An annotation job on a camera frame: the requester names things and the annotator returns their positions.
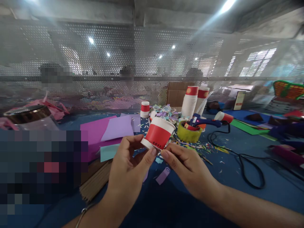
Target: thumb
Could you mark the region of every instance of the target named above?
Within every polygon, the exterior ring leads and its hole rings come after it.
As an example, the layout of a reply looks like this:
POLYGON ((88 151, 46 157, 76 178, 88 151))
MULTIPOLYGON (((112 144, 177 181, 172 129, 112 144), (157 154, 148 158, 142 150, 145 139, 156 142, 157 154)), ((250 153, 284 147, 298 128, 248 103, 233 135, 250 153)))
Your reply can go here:
POLYGON ((157 151, 155 148, 151 148, 148 152, 144 155, 140 163, 133 169, 137 175, 140 175, 142 179, 144 179, 146 173, 148 172, 150 166, 154 162, 156 158, 157 151))
POLYGON ((161 151, 162 157, 170 165, 170 167, 176 172, 182 181, 184 181, 190 174, 189 170, 177 159, 177 157, 170 151, 164 149, 161 151))

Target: ceiling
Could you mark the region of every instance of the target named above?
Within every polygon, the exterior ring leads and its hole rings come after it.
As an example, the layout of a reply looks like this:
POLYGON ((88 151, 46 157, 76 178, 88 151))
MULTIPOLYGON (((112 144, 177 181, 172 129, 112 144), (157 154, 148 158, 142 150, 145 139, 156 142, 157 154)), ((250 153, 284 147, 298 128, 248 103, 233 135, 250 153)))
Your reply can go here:
POLYGON ((0 0, 0 18, 208 29, 304 39, 301 0, 236 0, 227 12, 219 14, 225 3, 226 0, 0 0))

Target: glass jar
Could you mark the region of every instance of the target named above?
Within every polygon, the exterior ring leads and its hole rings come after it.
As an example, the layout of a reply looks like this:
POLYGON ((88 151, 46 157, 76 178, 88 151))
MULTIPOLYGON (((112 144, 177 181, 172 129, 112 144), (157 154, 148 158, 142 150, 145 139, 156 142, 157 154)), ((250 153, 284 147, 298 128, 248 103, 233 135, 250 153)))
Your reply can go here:
POLYGON ((59 130, 56 120, 45 105, 10 110, 4 116, 20 130, 59 130))

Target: right hand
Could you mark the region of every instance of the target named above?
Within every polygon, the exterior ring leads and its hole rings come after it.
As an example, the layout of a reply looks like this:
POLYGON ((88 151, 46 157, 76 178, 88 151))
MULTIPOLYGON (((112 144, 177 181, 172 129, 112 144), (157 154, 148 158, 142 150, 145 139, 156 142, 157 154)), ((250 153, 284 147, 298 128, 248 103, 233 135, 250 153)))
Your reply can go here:
POLYGON ((211 208, 219 205, 224 186, 211 175, 194 150, 170 143, 161 155, 195 198, 211 208))

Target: forearm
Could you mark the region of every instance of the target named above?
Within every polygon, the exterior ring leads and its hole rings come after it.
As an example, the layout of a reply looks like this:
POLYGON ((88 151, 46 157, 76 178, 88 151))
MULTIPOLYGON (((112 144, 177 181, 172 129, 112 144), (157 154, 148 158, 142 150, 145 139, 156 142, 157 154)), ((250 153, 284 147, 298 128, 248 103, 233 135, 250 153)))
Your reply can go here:
POLYGON ((224 185, 222 200, 212 209, 240 227, 304 227, 303 215, 224 185))
MULTIPOLYGON (((119 227, 125 216, 128 214, 126 210, 116 203, 111 196, 105 194, 103 199, 90 208, 82 217, 79 228, 90 227, 105 227, 116 228, 119 227)), ((75 228, 79 217, 76 217, 63 228, 75 228)))

